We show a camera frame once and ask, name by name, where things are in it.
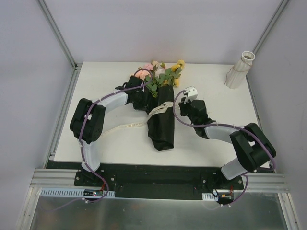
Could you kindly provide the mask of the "black wrapping paper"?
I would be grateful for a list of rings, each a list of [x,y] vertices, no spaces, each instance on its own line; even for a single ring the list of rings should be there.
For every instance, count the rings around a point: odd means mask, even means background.
[[[157,90],[158,96],[154,98],[150,92],[147,94],[144,111],[148,114],[164,102],[174,101],[172,86],[163,86]],[[174,147],[175,118],[172,107],[164,113],[153,115],[147,122],[148,137],[152,140],[154,148],[158,151],[169,150]]]

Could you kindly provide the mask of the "artificial flower bunch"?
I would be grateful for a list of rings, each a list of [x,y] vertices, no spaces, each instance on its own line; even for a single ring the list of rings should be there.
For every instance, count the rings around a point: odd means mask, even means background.
[[[138,68],[135,77],[142,79],[144,82],[149,82],[152,76],[152,81],[146,86],[153,97],[158,96],[158,90],[164,86],[179,86],[179,78],[185,68],[185,61],[180,59],[177,64],[167,67],[166,63],[152,61],[150,64],[145,64],[142,68]]]

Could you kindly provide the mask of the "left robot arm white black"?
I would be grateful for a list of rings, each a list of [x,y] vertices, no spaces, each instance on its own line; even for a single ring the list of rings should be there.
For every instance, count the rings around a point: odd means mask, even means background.
[[[70,123],[70,130],[79,142],[81,149],[82,163],[85,174],[85,181],[90,186],[97,186],[101,182],[101,174],[97,172],[100,167],[100,157],[95,142],[100,138],[105,115],[118,107],[129,103],[138,103],[145,93],[146,83],[130,76],[128,82],[118,86],[110,94],[100,99],[79,100]]]

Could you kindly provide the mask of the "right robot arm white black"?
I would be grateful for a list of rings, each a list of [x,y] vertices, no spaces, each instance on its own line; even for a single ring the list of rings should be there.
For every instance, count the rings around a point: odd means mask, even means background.
[[[179,102],[180,115],[191,121],[196,134],[204,139],[215,139],[230,143],[236,158],[220,168],[216,184],[221,189],[232,185],[237,176],[254,171],[276,157],[276,150],[259,126],[249,123],[245,126],[221,125],[209,118],[203,100],[182,98]]]

